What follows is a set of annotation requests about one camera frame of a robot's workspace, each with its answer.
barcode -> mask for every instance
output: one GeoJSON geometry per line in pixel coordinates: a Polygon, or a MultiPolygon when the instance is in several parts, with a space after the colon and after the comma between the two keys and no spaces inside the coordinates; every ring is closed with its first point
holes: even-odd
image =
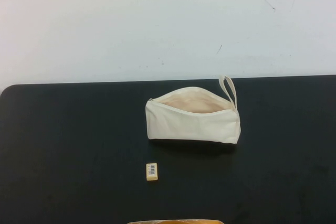
{"type": "Polygon", "coordinates": [[[155,165],[150,165],[148,175],[155,175],[155,165]]]}

barcode label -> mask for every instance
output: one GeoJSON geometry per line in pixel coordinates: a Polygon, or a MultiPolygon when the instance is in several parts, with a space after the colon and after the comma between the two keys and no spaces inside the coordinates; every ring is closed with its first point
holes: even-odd
{"type": "Polygon", "coordinates": [[[156,171],[155,171],[155,165],[149,165],[149,171],[148,171],[148,175],[155,175],[156,171]]]}
{"type": "Polygon", "coordinates": [[[146,164],[147,180],[148,181],[158,180],[157,171],[158,171],[158,164],[157,163],[146,164]]]}

zipper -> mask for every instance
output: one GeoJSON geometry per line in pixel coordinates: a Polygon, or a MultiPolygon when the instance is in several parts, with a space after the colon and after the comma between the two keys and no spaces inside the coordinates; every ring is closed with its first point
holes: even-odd
{"type": "Polygon", "coordinates": [[[158,106],[160,106],[160,107],[167,108],[167,109],[176,111],[176,112],[181,113],[181,114],[186,114],[186,115],[210,116],[210,115],[216,115],[216,114],[222,114],[222,113],[234,112],[233,109],[227,109],[227,110],[220,110],[220,111],[211,112],[211,113],[194,113],[194,112],[189,112],[189,111],[181,110],[181,109],[178,109],[178,108],[175,108],[175,107],[166,105],[166,104],[162,104],[162,103],[160,103],[160,102],[156,102],[156,101],[154,101],[152,98],[150,98],[148,101],[149,101],[149,102],[154,102],[156,105],[158,105],[158,106]]]}

table surface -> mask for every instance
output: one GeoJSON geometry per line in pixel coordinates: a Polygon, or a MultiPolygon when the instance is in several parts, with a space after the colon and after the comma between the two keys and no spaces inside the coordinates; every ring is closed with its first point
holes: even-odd
{"type": "Polygon", "coordinates": [[[0,97],[2,223],[336,223],[336,76],[235,79],[237,146],[149,141],[145,103],[217,80],[34,84],[0,97]],[[159,181],[147,182],[157,162],[159,181]]]}

